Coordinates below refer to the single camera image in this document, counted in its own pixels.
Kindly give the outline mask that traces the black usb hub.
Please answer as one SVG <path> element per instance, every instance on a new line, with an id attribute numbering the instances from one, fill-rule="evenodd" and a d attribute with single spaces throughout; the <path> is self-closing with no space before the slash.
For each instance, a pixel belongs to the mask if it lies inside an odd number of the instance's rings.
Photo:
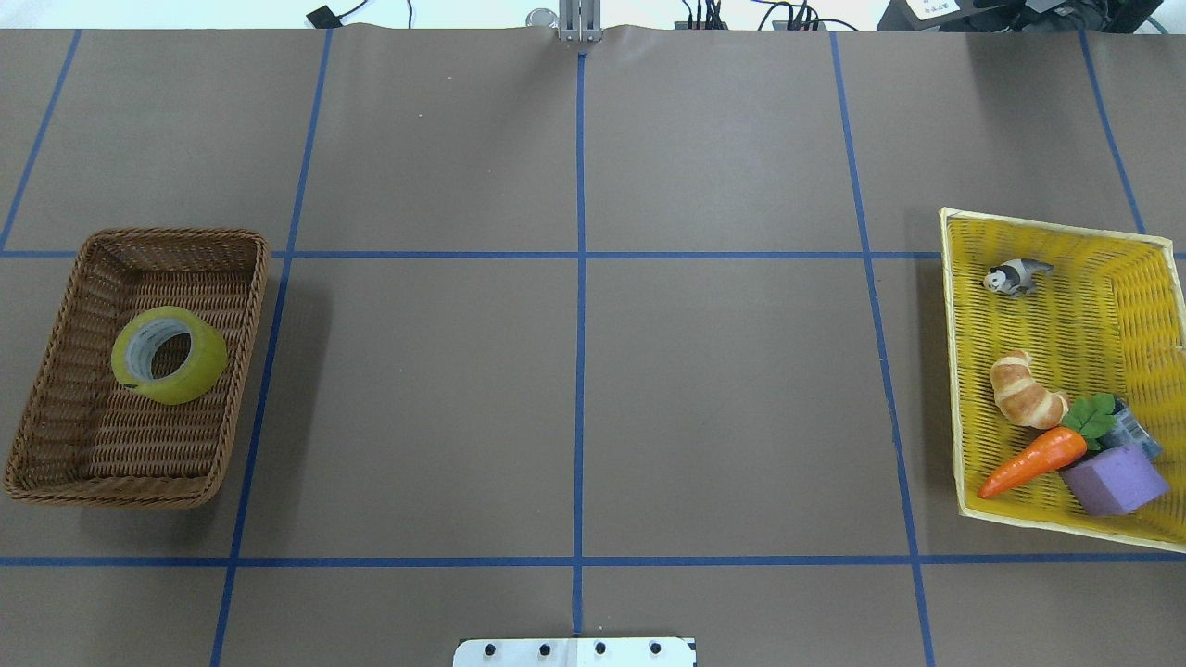
<path id="1" fill-rule="evenodd" d="M 732 19 L 725 12 L 725 1 L 680 1 L 686 17 L 674 21 L 677 31 L 729 31 L 733 27 L 747 30 L 741 19 Z M 809 1 L 742 1 L 761 9 L 752 25 L 755 31 L 770 28 L 783 32 L 817 32 L 825 27 L 822 17 Z"/>

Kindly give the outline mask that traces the yellow clear tape roll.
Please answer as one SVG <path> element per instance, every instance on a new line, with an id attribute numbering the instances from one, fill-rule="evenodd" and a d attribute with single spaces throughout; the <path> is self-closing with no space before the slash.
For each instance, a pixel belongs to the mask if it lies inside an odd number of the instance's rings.
<path id="1" fill-rule="evenodd" d="M 189 341 L 189 350 L 174 371 L 152 371 L 157 352 L 174 338 Z M 223 333 L 190 309 L 148 309 L 128 320 L 110 351 L 111 371 L 128 390 L 157 404 L 181 405 L 212 390 L 228 363 Z"/>

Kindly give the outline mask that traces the yellow plastic mesh basket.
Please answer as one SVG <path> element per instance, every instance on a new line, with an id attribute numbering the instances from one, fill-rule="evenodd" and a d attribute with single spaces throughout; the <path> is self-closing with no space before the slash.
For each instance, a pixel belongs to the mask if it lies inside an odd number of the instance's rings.
<path id="1" fill-rule="evenodd" d="M 944 208 L 940 258 L 961 514 L 1182 552 L 1182 288 L 1172 241 Z M 1033 296 L 982 286 L 991 266 L 1014 258 L 1054 273 L 1035 277 Z M 1035 436 L 1008 423 L 991 398 L 990 366 L 1013 349 L 1032 355 L 1035 380 L 1051 390 L 1123 398 L 1162 445 L 1155 466 L 1171 490 L 1114 517 L 1086 515 L 1058 474 L 978 498 L 991 470 Z"/>

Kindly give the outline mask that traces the orange toy carrot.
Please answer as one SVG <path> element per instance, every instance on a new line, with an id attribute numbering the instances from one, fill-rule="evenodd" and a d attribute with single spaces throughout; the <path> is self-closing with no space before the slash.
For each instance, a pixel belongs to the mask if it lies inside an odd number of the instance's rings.
<path id="1" fill-rule="evenodd" d="M 1058 426 L 1037 436 L 1028 447 L 991 472 L 978 487 L 978 498 L 997 497 L 1042 474 L 1059 472 L 1084 459 L 1088 453 L 1099 451 L 1099 439 L 1116 426 L 1116 407 L 1117 398 L 1112 394 L 1076 398 Z"/>

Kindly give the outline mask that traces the brown wicker basket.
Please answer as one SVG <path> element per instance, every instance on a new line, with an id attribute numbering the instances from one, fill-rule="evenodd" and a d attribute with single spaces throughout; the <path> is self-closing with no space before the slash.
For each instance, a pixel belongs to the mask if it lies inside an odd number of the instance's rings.
<path id="1" fill-rule="evenodd" d="M 234 442 L 270 278 L 259 231 L 125 228 L 93 233 L 75 258 L 55 329 L 4 474 L 30 504 L 189 510 L 217 494 Z M 164 405 L 117 383 L 110 351 L 148 309 L 190 309 L 219 330 L 228 363 L 213 389 Z M 164 376 L 183 337 L 153 358 Z"/>

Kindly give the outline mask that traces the toy croissant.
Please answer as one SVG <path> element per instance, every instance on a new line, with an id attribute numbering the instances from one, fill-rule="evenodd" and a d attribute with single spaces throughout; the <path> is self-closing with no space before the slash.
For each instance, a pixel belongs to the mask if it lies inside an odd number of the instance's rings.
<path id="1" fill-rule="evenodd" d="M 1050 430 L 1059 426 L 1070 412 L 1067 393 L 1039 385 L 1032 371 L 1032 355 L 1013 349 L 990 367 L 991 400 L 1013 425 Z"/>

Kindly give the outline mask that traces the aluminium frame post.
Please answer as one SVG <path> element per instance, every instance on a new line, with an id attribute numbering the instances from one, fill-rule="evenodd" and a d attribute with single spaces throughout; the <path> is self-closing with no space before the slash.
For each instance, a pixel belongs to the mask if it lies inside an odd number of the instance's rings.
<path id="1" fill-rule="evenodd" d="M 563 43 L 597 43 L 604 37 L 600 0 L 561 0 L 557 5 L 557 39 Z"/>

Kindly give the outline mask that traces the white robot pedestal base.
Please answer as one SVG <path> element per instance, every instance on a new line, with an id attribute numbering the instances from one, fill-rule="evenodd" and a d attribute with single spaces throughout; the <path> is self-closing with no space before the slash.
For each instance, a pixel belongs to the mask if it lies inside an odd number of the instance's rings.
<path id="1" fill-rule="evenodd" d="M 696 666 L 693 639 L 610 636 L 477 639 L 457 646 L 453 666 Z"/>

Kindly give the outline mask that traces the purple foam block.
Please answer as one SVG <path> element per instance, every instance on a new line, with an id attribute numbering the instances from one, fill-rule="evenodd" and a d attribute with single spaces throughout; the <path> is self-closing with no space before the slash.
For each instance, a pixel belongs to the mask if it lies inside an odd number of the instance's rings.
<path id="1" fill-rule="evenodd" d="M 1141 445 L 1108 447 L 1059 474 L 1080 509 L 1093 517 L 1128 515 L 1171 490 Z"/>

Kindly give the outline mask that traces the small black device box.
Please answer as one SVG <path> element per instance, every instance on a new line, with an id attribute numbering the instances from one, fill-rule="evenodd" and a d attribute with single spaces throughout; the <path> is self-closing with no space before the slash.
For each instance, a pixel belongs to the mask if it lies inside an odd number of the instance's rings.
<path id="1" fill-rule="evenodd" d="M 321 6 L 306 14 L 310 26 L 317 30 L 333 30 L 342 26 L 342 19 L 329 6 Z"/>

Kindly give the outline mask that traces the panda figurine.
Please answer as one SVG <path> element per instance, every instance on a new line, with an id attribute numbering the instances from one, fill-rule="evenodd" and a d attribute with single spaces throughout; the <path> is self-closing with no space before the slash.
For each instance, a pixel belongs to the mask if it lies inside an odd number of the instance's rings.
<path id="1" fill-rule="evenodd" d="M 1054 266 L 1033 258 L 1014 258 L 997 266 L 991 266 L 982 279 L 982 286 L 997 296 L 1033 296 L 1037 291 L 1035 277 L 1054 273 Z"/>

